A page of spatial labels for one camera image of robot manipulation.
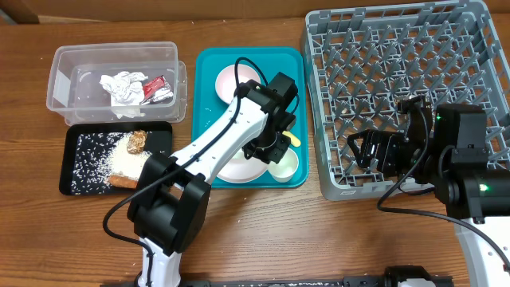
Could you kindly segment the yellow plastic spoon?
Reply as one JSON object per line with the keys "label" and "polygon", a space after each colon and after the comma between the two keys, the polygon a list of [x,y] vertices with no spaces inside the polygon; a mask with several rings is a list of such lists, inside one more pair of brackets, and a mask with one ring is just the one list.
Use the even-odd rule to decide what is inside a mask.
{"label": "yellow plastic spoon", "polygon": [[290,139],[291,145],[293,147],[300,147],[301,146],[301,141],[294,134],[292,134],[291,132],[283,131],[282,134],[284,136],[287,136]]}

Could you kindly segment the white plastic cup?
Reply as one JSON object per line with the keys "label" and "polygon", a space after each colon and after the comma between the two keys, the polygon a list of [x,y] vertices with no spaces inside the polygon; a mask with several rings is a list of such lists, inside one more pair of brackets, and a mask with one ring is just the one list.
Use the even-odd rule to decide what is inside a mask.
{"label": "white plastic cup", "polygon": [[267,171],[279,183],[286,183],[291,180],[299,167],[299,158],[297,154],[288,149],[279,163],[271,162]]}

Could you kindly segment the white round plate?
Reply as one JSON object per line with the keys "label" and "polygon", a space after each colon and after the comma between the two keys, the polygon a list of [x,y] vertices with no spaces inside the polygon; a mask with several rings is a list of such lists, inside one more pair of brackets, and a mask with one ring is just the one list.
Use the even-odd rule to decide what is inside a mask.
{"label": "white round plate", "polygon": [[219,171],[217,177],[227,183],[248,183],[262,176],[267,171],[267,166],[259,159],[246,159],[240,149]]}

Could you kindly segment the pink bowl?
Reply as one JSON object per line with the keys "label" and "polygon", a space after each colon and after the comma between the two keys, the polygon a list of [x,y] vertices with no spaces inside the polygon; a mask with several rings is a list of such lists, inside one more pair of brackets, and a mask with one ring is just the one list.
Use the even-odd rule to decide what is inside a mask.
{"label": "pink bowl", "polygon": [[[261,82],[257,71],[248,65],[239,64],[237,71],[240,83],[247,82],[248,80],[255,80],[258,83]],[[229,65],[218,74],[215,81],[215,91],[223,102],[230,104],[233,100],[235,89],[234,65]]]}

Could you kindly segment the red foil wrapper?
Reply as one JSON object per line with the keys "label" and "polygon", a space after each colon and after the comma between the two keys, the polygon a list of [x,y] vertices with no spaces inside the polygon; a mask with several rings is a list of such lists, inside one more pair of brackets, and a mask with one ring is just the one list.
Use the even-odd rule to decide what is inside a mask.
{"label": "red foil wrapper", "polygon": [[171,85],[164,76],[159,76],[143,85],[144,98],[140,105],[154,104],[174,96]]}

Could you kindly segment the brown food scraps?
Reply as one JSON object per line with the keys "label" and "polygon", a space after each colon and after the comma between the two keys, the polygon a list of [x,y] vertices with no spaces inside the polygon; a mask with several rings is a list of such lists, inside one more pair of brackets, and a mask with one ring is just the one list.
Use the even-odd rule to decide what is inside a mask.
{"label": "brown food scraps", "polygon": [[127,152],[137,155],[143,152],[147,141],[147,132],[143,130],[134,131],[127,142]]}

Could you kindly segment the white napkin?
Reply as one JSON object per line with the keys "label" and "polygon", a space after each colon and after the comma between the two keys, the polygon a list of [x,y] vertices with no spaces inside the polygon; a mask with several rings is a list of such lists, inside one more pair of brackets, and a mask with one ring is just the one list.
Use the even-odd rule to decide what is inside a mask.
{"label": "white napkin", "polygon": [[141,72],[122,71],[115,76],[102,75],[100,85],[110,94],[112,112],[118,119],[144,116],[139,108],[144,100],[143,82],[148,76]]}

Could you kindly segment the brown sausage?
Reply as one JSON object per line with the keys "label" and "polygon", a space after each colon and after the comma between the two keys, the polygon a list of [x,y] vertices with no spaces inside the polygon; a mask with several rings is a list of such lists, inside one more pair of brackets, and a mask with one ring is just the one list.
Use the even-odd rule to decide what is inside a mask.
{"label": "brown sausage", "polygon": [[127,177],[119,176],[119,175],[111,175],[108,178],[108,182],[114,186],[119,188],[127,188],[127,189],[136,189],[138,181],[134,179],[129,179]]}

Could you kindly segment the white rice pile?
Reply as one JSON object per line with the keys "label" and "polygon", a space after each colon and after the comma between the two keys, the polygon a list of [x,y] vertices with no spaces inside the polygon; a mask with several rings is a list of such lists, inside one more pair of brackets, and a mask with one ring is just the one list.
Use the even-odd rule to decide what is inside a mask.
{"label": "white rice pile", "polygon": [[150,147],[151,140],[165,136],[164,132],[147,132],[142,153],[127,152],[129,136],[133,132],[83,133],[77,137],[70,181],[71,195],[106,195],[132,190],[114,187],[108,182],[111,175],[139,180],[143,165],[159,149]]}

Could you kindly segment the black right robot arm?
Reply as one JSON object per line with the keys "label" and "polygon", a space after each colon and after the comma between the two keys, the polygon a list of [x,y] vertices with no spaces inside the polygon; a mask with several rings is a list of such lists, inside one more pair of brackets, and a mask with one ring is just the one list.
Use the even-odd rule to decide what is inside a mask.
{"label": "black right robot arm", "polygon": [[[437,218],[454,224],[473,286],[509,284],[509,172],[488,168],[486,114],[472,104],[440,104],[425,96],[398,102],[405,132],[367,129],[347,144],[357,165],[399,180],[378,200],[380,211]],[[427,185],[445,214],[384,206],[408,179]]]}

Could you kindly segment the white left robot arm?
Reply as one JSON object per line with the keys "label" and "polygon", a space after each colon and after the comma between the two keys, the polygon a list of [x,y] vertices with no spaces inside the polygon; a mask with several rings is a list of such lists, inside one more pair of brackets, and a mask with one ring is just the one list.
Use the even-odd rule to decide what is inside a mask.
{"label": "white left robot arm", "polygon": [[288,150],[284,132],[296,122],[287,110],[299,98],[295,81],[278,73],[267,85],[241,83],[236,93],[195,141],[145,163],[127,213],[143,245],[138,286],[179,285],[180,255],[202,228],[211,184],[238,151],[246,159],[279,163]]}

